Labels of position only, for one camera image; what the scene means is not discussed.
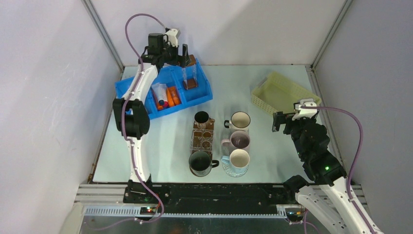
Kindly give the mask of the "clear textured two-hole holder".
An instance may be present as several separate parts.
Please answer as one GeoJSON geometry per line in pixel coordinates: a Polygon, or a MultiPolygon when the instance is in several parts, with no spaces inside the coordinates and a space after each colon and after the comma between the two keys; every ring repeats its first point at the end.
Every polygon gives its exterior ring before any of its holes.
{"type": "Polygon", "coordinates": [[[213,130],[193,129],[191,137],[190,154],[202,151],[213,158],[213,130]]]}

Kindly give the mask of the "brown metallic cup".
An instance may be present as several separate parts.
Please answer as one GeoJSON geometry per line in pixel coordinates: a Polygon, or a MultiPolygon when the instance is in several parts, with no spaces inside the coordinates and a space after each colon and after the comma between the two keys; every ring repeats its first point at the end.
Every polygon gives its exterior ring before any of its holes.
{"type": "Polygon", "coordinates": [[[194,128],[201,130],[213,130],[215,119],[211,118],[205,111],[199,111],[194,116],[194,128]]]}

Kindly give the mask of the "cream mug with black rim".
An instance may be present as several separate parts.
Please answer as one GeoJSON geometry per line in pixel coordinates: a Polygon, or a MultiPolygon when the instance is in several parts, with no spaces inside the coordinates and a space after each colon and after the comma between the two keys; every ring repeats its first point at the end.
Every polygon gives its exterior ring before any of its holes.
{"type": "Polygon", "coordinates": [[[244,131],[248,132],[251,118],[246,112],[235,112],[230,120],[224,121],[224,127],[232,131],[244,131]]]}

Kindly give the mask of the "light blue mug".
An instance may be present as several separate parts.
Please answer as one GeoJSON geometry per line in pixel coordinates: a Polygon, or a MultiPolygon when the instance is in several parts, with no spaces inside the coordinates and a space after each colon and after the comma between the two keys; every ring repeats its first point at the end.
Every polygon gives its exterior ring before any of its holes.
{"type": "Polygon", "coordinates": [[[247,151],[242,149],[234,150],[228,156],[222,156],[221,162],[225,164],[229,164],[232,169],[236,171],[240,171],[241,168],[249,166],[250,163],[250,155],[247,151]]]}

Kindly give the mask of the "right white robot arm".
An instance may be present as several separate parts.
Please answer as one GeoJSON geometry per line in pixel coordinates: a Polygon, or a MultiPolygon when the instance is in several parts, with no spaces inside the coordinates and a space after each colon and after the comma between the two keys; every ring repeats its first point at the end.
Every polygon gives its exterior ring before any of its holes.
{"type": "Polygon", "coordinates": [[[317,123],[316,115],[314,112],[311,117],[295,118],[294,113],[276,112],[272,130],[277,132],[285,125],[283,133],[291,136],[304,172],[327,195],[333,207],[300,175],[284,182],[285,201],[304,206],[332,234],[380,234],[381,229],[369,217],[354,189],[347,188],[350,177],[328,151],[327,129],[317,123]]]}

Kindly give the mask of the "pink mug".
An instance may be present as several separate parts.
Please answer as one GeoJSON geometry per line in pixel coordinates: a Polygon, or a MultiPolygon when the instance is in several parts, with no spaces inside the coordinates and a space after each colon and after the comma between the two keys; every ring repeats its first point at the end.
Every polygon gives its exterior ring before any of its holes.
{"type": "Polygon", "coordinates": [[[223,139],[221,145],[232,153],[234,150],[242,149],[247,152],[250,150],[250,136],[245,131],[235,131],[231,134],[229,139],[223,139]]]}

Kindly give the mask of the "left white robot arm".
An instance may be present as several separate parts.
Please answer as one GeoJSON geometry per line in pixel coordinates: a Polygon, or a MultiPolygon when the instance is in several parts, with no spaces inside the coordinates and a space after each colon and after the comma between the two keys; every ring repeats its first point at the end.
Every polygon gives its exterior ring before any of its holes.
{"type": "Polygon", "coordinates": [[[142,137],[150,128],[145,100],[152,83],[165,64],[185,68],[191,63],[188,46],[180,46],[178,37],[177,29],[149,34],[147,53],[138,57],[138,70],[130,87],[122,98],[113,100],[116,127],[131,153],[130,179],[134,182],[146,182],[150,178],[148,160],[142,150],[142,137]]]}

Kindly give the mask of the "dark green mug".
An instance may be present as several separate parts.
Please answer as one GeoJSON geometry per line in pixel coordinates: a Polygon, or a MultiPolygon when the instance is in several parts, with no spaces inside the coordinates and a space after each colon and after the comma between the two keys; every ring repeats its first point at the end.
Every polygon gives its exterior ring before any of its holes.
{"type": "Polygon", "coordinates": [[[213,160],[207,152],[196,151],[189,157],[190,171],[197,177],[207,176],[213,168],[219,166],[218,160],[213,160]]]}

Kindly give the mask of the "brown wooden oval tray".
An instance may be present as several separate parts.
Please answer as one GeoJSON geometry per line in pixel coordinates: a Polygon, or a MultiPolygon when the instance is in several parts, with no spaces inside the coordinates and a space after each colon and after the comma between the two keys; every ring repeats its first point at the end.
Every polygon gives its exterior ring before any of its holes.
{"type": "Polygon", "coordinates": [[[219,165],[212,156],[214,122],[213,118],[202,124],[194,122],[188,163],[191,172],[197,177],[208,175],[211,169],[219,165]]]}

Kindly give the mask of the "clear holder with brown lid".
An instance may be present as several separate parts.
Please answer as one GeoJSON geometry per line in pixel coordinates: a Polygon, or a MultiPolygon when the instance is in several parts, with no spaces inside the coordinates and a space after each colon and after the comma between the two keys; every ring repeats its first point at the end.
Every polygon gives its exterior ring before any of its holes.
{"type": "Polygon", "coordinates": [[[189,55],[189,65],[182,68],[183,87],[185,90],[190,90],[198,87],[197,81],[197,60],[194,55],[189,55]]]}

